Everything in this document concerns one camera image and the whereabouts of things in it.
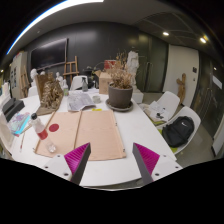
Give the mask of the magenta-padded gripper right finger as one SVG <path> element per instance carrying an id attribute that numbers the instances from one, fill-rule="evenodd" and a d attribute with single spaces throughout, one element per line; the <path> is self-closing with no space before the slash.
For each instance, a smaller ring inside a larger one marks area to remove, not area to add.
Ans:
<path id="1" fill-rule="evenodd" d="M 140 144 L 134 143 L 132 152 L 144 185 L 150 184 L 182 169 L 182 167 L 168 155 L 159 155 Z"/>

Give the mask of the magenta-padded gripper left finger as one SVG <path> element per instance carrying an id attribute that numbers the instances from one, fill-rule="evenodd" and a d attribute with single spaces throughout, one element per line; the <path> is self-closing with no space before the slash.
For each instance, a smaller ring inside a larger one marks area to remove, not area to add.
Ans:
<path id="1" fill-rule="evenodd" d="M 79 185 L 90 154 L 91 144 L 86 143 L 65 155 L 56 154 L 43 166 L 43 169 Z"/>

